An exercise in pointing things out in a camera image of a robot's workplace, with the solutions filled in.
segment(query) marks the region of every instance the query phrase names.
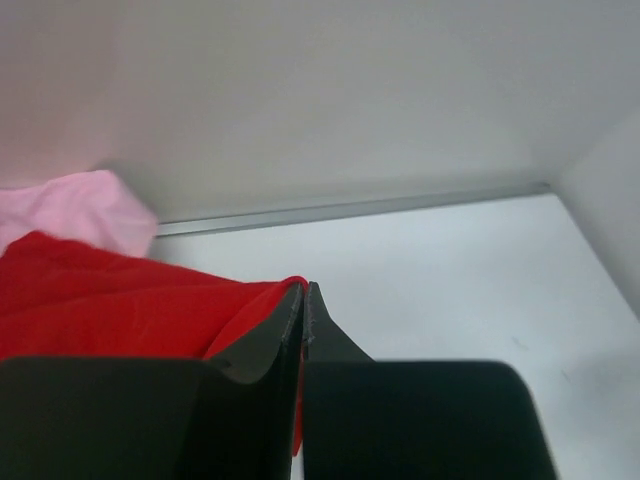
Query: pink fabric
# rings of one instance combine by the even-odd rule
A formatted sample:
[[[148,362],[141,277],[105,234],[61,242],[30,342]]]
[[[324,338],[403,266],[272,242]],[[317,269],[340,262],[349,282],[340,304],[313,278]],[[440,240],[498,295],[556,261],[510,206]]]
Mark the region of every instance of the pink fabric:
[[[34,230],[133,257],[144,257],[158,220],[108,170],[76,173],[44,185],[0,190],[0,255]]]

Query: white shelf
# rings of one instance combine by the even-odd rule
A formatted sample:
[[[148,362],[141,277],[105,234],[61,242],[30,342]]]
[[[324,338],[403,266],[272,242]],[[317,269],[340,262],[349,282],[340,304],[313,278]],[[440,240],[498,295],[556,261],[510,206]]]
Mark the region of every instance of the white shelf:
[[[638,478],[640,324],[553,195],[165,237],[154,256],[317,281],[377,359],[505,361],[533,393],[562,478]]]

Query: white surface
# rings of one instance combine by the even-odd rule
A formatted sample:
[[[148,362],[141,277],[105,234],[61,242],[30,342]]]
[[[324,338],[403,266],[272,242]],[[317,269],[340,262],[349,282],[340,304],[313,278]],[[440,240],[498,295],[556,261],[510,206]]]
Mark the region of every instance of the white surface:
[[[640,111],[557,182],[579,225],[640,314]]]
[[[378,359],[506,361],[562,478],[640,474],[640,325],[554,196],[167,237],[154,252],[243,280],[318,281]]]
[[[163,220],[547,179],[640,103],[632,0],[4,0],[0,186]]]

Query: red fabric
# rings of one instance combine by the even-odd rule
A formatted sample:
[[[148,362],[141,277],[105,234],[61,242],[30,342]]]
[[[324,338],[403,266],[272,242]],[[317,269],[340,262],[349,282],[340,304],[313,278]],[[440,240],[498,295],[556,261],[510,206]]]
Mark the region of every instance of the red fabric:
[[[33,232],[0,257],[0,360],[207,358],[267,318],[295,283],[307,284],[236,282]],[[296,433],[297,451],[299,425]]]

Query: metal edge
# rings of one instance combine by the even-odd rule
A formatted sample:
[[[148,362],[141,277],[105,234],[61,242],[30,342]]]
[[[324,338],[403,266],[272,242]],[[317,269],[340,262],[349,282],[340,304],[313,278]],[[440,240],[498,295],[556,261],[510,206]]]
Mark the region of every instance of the metal edge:
[[[271,212],[163,223],[158,227],[157,236],[167,237],[204,232],[232,232],[278,225],[293,225],[323,220],[379,215],[446,205],[543,195],[549,192],[551,192],[549,184],[538,182],[487,190],[435,193],[388,200],[275,210]]]

